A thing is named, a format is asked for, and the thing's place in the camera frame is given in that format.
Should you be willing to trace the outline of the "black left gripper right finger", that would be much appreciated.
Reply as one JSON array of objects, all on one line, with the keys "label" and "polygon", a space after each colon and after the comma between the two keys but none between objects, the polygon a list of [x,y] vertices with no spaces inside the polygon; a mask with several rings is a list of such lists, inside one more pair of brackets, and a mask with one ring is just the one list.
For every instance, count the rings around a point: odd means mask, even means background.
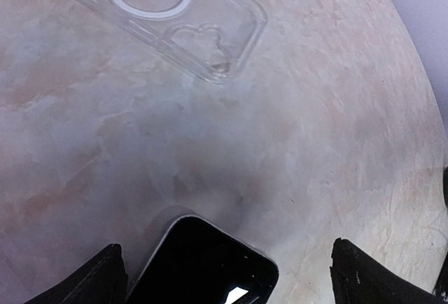
[{"label": "black left gripper right finger", "polygon": [[336,239],[331,258],[336,304],[447,302],[446,261],[430,293],[395,275],[349,240]]}]

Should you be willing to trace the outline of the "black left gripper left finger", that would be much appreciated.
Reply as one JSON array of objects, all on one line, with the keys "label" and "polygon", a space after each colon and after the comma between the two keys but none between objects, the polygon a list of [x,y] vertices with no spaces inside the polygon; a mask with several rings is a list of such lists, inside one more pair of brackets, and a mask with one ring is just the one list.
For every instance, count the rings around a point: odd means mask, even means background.
[{"label": "black left gripper left finger", "polygon": [[108,244],[66,279],[27,302],[124,303],[127,282],[122,247]]}]

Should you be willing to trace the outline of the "silver-edged phone black screen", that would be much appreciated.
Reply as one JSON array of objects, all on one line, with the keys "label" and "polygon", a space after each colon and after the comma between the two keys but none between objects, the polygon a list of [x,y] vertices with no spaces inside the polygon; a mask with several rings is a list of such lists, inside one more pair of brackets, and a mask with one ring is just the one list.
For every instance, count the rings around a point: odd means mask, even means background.
[{"label": "silver-edged phone black screen", "polygon": [[167,224],[127,303],[266,303],[279,280],[265,254],[194,214]]}]

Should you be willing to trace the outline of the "clear magsafe phone case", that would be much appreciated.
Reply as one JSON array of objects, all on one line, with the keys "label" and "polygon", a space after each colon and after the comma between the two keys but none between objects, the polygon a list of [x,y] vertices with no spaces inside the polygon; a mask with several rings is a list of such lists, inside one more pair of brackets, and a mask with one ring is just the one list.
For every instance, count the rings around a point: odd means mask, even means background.
[{"label": "clear magsafe phone case", "polygon": [[190,73],[227,83],[267,24],[255,0],[77,0]]}]

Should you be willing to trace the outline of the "dark green cup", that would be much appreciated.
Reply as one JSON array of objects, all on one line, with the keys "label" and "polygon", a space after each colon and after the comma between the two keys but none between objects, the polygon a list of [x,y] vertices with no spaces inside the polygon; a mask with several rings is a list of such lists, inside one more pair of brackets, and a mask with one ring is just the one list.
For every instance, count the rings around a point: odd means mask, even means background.
[{"label": "dark green cup", "polygon": [[448,167],[446,167],[443,171],[442,187],[443,187],[444,204],[446,208],[448,208]]}]

